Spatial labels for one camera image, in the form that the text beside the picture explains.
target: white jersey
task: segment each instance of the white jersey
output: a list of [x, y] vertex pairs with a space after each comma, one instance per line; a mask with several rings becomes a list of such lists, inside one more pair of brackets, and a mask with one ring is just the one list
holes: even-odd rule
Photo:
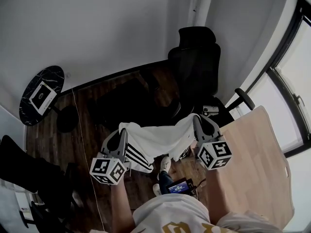
[[251, 212], [229, 213], [212, 225], [207, 208], [184, 194], [153, 198], [134, 211], [136, 228], [132, 233], [281, 233], [266, 219]]

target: small monitor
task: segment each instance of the small monitor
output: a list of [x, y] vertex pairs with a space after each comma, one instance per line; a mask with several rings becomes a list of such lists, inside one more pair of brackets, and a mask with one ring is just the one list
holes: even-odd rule
[[182, 193], [182, 194], [190, 193], [190, 188], [189, 188], [186, 178], [180, 179], [166, 186], [166, 189], [168, 190], [169, 193]]
[[46, 83], [41, 81], [41, 83], [30, 96], [29, 100], [35, 110], [40, 115], [43, 115], [53, 99], [56, 97], [56, 95], [57, 94], [53, 89], [51, 89]]

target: chair armrest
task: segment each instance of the chair armrest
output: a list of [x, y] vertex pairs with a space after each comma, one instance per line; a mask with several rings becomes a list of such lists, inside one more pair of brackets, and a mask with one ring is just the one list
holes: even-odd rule
[[237, 106], [239, 106], [241, 103], [245, 103], [247, 105], [247, 107], [252, 111], [255, 108], [255, 104], [254, 102], [251, 100], [251, 98], [246, 94], [246, 92], [244, 92], [242, 89], [237, 88], [234, 90], [236, 92], [236, 94], [239, 95], [239, 97], [232, 102], [232, 104], [230, 104], [227, 107], [228, 111], [233, 110], [234, 108], [236, 108]]

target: light wood tabletop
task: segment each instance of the light wood tabletop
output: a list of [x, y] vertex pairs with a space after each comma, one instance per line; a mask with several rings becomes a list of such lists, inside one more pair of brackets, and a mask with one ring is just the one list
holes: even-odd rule
[[260, 106], [221, 128], [232, 152], [219, 169], [231, 211], [263, 215], [283, 229], [294, 215], [291, 172]]

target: white sneaker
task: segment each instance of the white sneaker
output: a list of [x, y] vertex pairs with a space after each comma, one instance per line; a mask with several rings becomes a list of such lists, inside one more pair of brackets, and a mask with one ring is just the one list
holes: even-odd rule
[[169, 170], [171, 168], [171, 159], [169, 156], [165, 156], [162, 161], [161, 161], [161, 166], [160, 166], [160, 172], [166, 171], [169, 173]]
[[160, 196], [161, 194], [161, 189], [160, 189], [160, 185], [159, 184], [154, 184], [154, 186], [152, 187], [154, 194], [156, 196]]

